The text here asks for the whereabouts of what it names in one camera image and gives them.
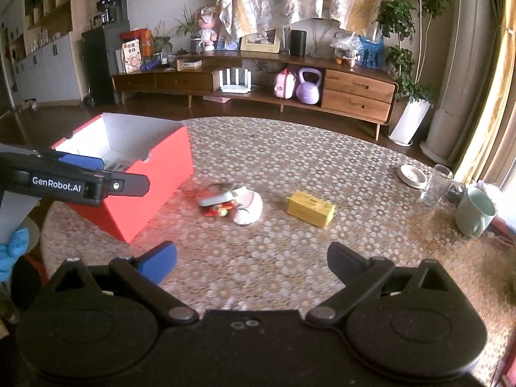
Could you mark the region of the blue gloved hand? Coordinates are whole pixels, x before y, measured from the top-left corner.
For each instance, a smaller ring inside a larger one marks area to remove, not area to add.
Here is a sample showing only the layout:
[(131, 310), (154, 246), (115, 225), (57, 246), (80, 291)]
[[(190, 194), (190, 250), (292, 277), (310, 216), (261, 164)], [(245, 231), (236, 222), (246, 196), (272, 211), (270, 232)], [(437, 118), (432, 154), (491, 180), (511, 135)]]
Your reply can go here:
[(0, 281), (6, 282), (11, 277), (17, 260), (27, 253), (30, 245), (30, 233), (26, 227), (20, 227), (11, 234), (5, 244), (0, 245)]

